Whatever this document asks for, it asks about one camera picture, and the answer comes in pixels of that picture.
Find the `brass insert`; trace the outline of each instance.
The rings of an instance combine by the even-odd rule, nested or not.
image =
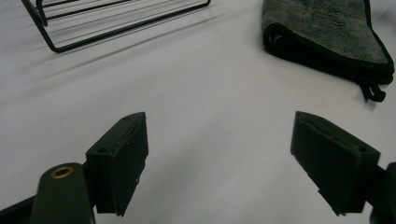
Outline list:
[[[54,171],[52,171],[52,173],[50,174],[50,177],[54,178],[54,179],[61,179],[64,177],[67,177],[68,175],[71,175],[74,171],[74,168],[71,166],[64,166],[64,167],[60,167]]]

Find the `white table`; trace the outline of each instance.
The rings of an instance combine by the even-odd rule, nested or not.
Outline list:
[[[296,110],[341,126],[396,161],[396,84],[364,103],[350,81],[262,49],[262,0],[208,9],[55,54],[20,1],[0,2],[0,209],[85,152],[120,118],[145,111],[149,155],[125,217],[97,223],[368,223],[337,217],[290,155]],[[396,2],[372,1],[396,59]]]

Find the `black wire rack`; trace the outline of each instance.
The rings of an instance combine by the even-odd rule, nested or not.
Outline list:
[[[52,8],[72,6],[76,2],[83,2],[83,0],[61,0],[61,1],[55,1],[55,2],[51,1],[51,2],[48,2],[47,4],[43,4],[43,0],[36,0],[35,6],[32,4],[32,2],[30,0],[21,0],[21,1],[23,2],[23,5],[25,6],[30,17],[34,21],[35,26],[37,27],[40,34],[43,36],[43,38],[46,41],[49,48],[57,53],[65,52],[70,49],[80,48],[80,47],[86,46],[86,45],[90,45],[91,43],[110,38],[111,36],[114,36],[114,35],[120,35],[124,32],[132,31],[134,29],[137,29],[137,28],[140,28],[140,27],[143,27],[143,26],[146,26],[146,25],[158,22],[158,21],[170,19],[172,17],[178,16],[181,14],[185,14],[185,13],[197,10],[199,8],[207,7],[211,2],[211,0],[198,1],[195,3],[191,3],[193,1],[187,1],[189,4],[187,4],[184,7],[176,7],[172,10],[165,10],[165,12],[157,13],[158,16],[154,15],[151,17],[147,17],[146,19],[139,20],[138,22],[135,22],[135,23],[128,23],[127,25],[124,25],[121,27],[117,26],[116,29],[106,31],[99,35],[94,35],[94,36],[90,36],[85,39],[80,39],[79,41],[68,43],[61,47],[55,47],[55,44],[52,42],[49,32],[46,29],[46,27],[49,27],[49,21],[57,21],[60,19],[70,18],[72,16],[76,16],[78,14],[81,15],[81,14],[87,13],[87,12],[96,12],[97,13],[97,11],[99,9],[105,9],[105,8],[114,7],[114,6],[122,7],[122,4],[136,3],[141,0],[116,0],[116,1],[111,1],[111,2],[95,0],[93,2],[99,3],[98,5],[92,6],[92,4],[91,4],[89,7],[78,8],[78,9],[62,12],[60,14],[49,15],[49,16],[46,15],[46,11],[50,11]]]

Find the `gray towel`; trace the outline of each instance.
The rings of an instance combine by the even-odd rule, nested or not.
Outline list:
[[[368,0],[264,0],[263,42],[277,57],[356,81],[366,99],[385,98],[393,61],[372,29]]]

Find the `folded towel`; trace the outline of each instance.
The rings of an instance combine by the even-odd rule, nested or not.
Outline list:
[[[394,65],[372,29],[369,0],[264,0],[264,46],[271,54],[361,85],[382,102],[378,84],[393,80]]]

